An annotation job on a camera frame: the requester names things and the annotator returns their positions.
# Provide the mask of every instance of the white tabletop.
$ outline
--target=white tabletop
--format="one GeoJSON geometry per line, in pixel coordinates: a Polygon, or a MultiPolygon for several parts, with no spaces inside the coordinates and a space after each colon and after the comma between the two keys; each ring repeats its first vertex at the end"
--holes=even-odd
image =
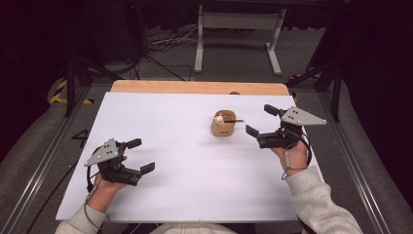
{"type": "MultiPolygon", "coordinates": [[[[117,194],[108,211],[114,222],[296,219],[278,157],[260,149],[245,132],[246,124],[261,133],[280,126],[280,118],[265,112],[264,104],[281,109],[295,105],[290,96],[107,93],[56,219],[71,218],[84,203],[84,163],[111,137],[120,142],[142,139],[142,145],[126,150],[127,168],[156,163],[155,171],[137,186],[117,194]],[[231,136],[217,137],[210,131],[213,114],[220,109],[245,120],[236,124],[231,136]]],[[[314,157],[312,165],[317,164],[314,157]]]]}

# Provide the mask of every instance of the metal frame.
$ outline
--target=metal frame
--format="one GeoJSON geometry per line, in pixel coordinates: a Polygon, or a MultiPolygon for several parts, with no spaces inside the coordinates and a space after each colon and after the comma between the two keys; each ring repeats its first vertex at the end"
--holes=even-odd
{"type": "Polygon", "coordinates": [[[371,191],[370,186],[365,179],[361,168],[357,162],[357,156],[353,152],[350,144],[344,134],[343,129],[339,122],[334,121],[334,116],[329,110],[330,101],[326,93],[318,93],[319,101],[321,106],[324,109],[324,113],[327,114],[327,119],[329,119],[330,125],[333,127],[334,133],[337,135],[337,138],[340,141],[342,150],[344,152],[344,160],[350,171],[350,174],[353,178],[353,181],[356,184],[359,196],[367,210],[368,215],[370,216],[371,222],[376,230],[376,233],[391,233],[388,224],[386,223],[380,208],[374,198],[374,195],[371,191]]]}
{"type": "Polygon", "coordinates": [[[241,28],[273,30],[271,43],[266,43],[268,57],[275,75],[282,75],[279,61],[275,53],[277,41],[282,29],[285,9],[278,14],[236,14],[236,13],[206,13],[200,5],[198,16],[198,44],[195,56],[195,73],[203,70],[204,57],[204,28],[241,28]]]}
{"type": "Polygon", "coordinates": [[[77,112],[79,111],[83,103],[83,100],[87,97],[89,89],[90,88],[85,87],[81,88],[76,98],[76,105],[74,105],[74,108],[71,110],[70,115],[66,118],[63,118],[63,121],[58,127],[58,130],[51,144],[49,145],[49,148],[43,155],[43,158],[40,161],[39,166],[37,167],[30,181],[27,183],[27,186],[21,194],[18,203],[16,204],[15,208],[13,209],[12,213],[10,214],[0,233],[17,233],[18,228],[25,214],[27,213],[27,210],[29,209],[31,203],[36,197],[36,194],[39,191],[40,186],[43,183],[43,180],[45,179],[50,167],[52,166],[52,163],[62,144],[63,137],[68,131],[70,125],[72,124],[77,112]]]}

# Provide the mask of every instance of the gray sleeve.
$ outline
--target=gray sleeve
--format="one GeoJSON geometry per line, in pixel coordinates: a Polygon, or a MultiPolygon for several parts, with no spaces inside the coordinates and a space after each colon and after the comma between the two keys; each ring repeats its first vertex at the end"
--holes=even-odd
{"type": "Polygon", "coordinates": [[[297,216],[316,233],[362,233],[355,218],[331,200],[331,188],[315,166],[285,179],[297,216]]]}
{"type": "Polygon", "coordinates": [[[87,205],[82,205],[74,216],[58,225],[56,234],[94,234],[98,230],[94,225],[100,226],[105,218],[106,214],[95,211],[87,205]],[[85,206],[88,217],[94,224],[88,221],[85,206]]]}

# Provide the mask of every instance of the person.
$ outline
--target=person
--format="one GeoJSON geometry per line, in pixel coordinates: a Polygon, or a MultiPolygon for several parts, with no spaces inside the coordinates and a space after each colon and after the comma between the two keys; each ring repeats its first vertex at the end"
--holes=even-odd
{"type": "MultiPolygon", "coordinates": [[[[285,171],[284,179],[291,191],[291,204],[299,219],[316,233],[362,233],[355,218],[347,210],[331,200],[331,188],[319,178],[316,166],[307,168],[307,148],[299,141],[288,149],[289,164],[286,163],[285,149],[271,149],[280,158],[285,171]]],[[[56,234],[96,233],[106,217],[110,203],[116,193],[125,187],[121,183],[111,183],[96,176],[96,190],[86,205],[69,220],[59,224],[56,234]]],[[[151,234],[182,233],[230,234],[233,230],[213,223],[165,223],[151,234]]]]}

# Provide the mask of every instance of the table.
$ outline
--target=table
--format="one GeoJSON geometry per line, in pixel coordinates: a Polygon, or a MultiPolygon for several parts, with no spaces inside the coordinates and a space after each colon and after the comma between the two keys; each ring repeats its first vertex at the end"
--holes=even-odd
{"type": "Polygon", "coordinates": [[[142,145],[127,150],[127,168],[156,163],[136,187],[118,193],[108,211],[114,222],[296,219],[277,156],[260,149],[244,124],[237,124],[232,136],[210,133],[211,116],[224,106],[246,124],[273,131],[280,120],[263,111],[265,103],[282,109],[294,104],[282,84],[116,81],[102,102],[56,219],[71,218],[81,206],[79,198],[87,195],[83,163],[110,137],[142,138],[142,145]],[[231,92],[241,95],[222,95],[231,92]]]}

